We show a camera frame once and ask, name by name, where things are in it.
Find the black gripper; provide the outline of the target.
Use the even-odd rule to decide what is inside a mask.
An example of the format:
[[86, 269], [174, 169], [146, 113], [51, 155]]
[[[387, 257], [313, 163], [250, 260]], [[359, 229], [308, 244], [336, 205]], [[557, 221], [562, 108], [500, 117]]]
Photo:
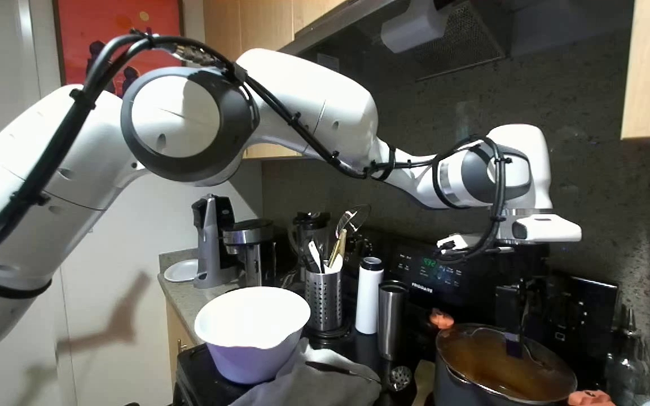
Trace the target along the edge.
[[506, 332], [524, 329], [543, 274], [545, 260], [542, 252], [507, 252], [498, 257], [498, 281], [493, 286], [493, 322], [498, 327]]

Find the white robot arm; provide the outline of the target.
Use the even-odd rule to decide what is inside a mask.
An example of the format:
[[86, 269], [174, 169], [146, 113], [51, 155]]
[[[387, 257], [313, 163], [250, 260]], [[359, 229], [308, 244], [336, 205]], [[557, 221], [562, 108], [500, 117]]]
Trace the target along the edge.
[[532, 123], [413, 155], [378, 137], [371, 94], [329, 67], [261, 46], [230, 60], [193, 39], [130, 31], [104, 44], [80, 84], [0, 130], [0, 340], [133, 178], [219, 185], [261, 142], [434, 210], [484, 208], [482, 246], [581, 239], [553, 212], [549, 149]]

